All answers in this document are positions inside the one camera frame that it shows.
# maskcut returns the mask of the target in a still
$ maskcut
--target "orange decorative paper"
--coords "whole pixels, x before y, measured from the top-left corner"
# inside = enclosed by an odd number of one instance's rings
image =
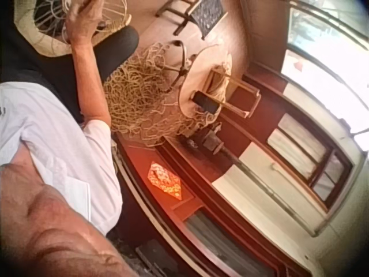
[[[152,163],[148,178],[150,182],[161,189],[163,192],[182,200],[182,188],[178,176],[171,173],[157,163]]]

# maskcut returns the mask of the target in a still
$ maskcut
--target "dark trousers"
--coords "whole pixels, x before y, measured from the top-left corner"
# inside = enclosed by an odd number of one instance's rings
[[[0,82],[23,81],[48,88],[66,106],[74,119],[81,123],[83,117],[78,104],[72,56],[48,58],[38,54],[19,33],[13,22],[12,1],[4,2],[4,6],[2,3],[0,8]],[[94,47],[102,82],[105,82],[109,75],[133,54],[137,45],[137,31],[127,26]]]

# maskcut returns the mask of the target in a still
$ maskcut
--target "man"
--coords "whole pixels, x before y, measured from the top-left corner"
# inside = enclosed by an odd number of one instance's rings
[[[126,27],[94,49],[103,3],[72,5],[72,55],[59,58],[39,56],[21,37],[12,5],[1,17],[1,250],[30,276],[134,276],[104,237],[122,196],[101,80],[138,36]]]

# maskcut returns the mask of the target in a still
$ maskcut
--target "hand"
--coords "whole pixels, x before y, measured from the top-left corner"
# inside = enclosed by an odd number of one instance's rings
[[[91,45],[103,17],[104,0],[74,0],[69,9],[66,30],[72,46]]]

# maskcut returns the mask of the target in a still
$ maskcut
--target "chair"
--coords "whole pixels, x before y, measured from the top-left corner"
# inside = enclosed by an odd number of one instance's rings
[[[169,0],[156,13],[156,17],[160,17],[165,11],[168,11],[184,19],[173,33],[175,36],[178,36],[183,31],[188,22],[192,22],[199,27],[202,33],[202,39],[205,40],[212,29],[214,29],[228,14],[224,11],[221,0],[180,1],[189,4],[189,7],[184,13],[172,8],[172,4],[175,0]]]

